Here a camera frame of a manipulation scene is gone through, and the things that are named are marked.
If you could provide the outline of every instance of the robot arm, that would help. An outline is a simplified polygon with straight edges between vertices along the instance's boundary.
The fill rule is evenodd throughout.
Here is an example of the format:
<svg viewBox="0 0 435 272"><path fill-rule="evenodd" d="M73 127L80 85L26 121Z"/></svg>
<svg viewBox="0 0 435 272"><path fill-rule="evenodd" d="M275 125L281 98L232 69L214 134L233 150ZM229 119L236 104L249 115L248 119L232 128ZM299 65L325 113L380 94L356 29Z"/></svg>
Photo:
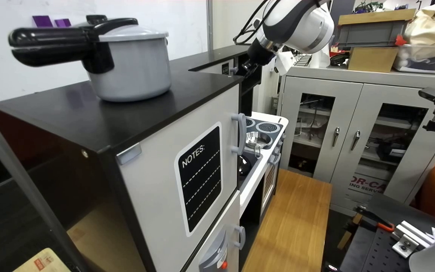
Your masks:
<svg viewBox="0 0 435 272"><path fill-rule="evenodd" d="M286 45L302 53L320 51L333 34L333 20L320 5L327 0L269 0L243 67L252 73Z"/></svg>

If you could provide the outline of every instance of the purple object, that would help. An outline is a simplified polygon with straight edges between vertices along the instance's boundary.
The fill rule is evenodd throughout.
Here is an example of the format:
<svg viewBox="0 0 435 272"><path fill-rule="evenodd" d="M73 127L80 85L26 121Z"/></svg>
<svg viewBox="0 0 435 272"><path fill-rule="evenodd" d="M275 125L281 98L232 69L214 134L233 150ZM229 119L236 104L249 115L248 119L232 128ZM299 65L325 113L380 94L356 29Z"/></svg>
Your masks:
<svg viewBox="0 0 435 272"><path fill-rule="evenodd" d="M50 16L48 15L35 15L33 16L33 21L38 28L52 28L53 24L51 23Z"/></svg>
<svg viewBox="0 0 435 272"><path fill-rule="evenodd" d="M55 20L55 24L56 24L57 28L69 28L71 26L69 19Z"/></svg>

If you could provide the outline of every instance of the pressure cooker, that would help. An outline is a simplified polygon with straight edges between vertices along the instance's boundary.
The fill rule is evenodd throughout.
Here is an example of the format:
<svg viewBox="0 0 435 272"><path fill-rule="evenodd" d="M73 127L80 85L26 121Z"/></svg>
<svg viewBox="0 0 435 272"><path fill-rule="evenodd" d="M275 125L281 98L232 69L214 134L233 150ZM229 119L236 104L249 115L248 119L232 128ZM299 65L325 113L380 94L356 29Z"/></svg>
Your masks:
<svg viewBox="0 0 435 272"><path fill-rule="evenodd" d="M80 60L103 100L143 100L168 91L167 32L140 26L135 18L86 20L70 28L16 29L9 34L12 54L32 67Z"/></svg>

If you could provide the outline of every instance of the toy kitchen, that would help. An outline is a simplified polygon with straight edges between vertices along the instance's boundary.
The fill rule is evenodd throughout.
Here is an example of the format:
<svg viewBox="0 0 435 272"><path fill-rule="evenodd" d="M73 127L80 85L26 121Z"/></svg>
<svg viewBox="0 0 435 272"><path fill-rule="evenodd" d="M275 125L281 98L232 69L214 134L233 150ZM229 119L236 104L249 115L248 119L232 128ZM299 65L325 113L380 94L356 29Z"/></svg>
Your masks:
<svg viewBox="0 0 435 272"><path fill-rule="evenodd" d="M223 68L246 50L171 61L169 91L147 100L107 102L86 81L0 101L0 131L55 214L71 271L242 269L288 125L251 112L260 69Z"/></svg>

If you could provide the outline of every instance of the stove burner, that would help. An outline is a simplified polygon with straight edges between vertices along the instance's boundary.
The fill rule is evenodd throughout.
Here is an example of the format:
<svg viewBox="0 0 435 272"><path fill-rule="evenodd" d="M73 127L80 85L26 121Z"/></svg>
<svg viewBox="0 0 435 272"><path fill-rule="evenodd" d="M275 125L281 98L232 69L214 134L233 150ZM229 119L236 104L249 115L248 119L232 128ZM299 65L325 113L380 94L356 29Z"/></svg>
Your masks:
<svg viewBox="0 0 435 272"><path fill-rule="evenodd" d="M252 127L256 124L256 122L253 119L246 119L246 127Z"/></svg>
<svg viewBox="0 0 435 272"><path fill-rule="evenodd" d="M262 122L256 126L256 129L263 133L275 133L279 130L279 127L273 123Z"/></svg>

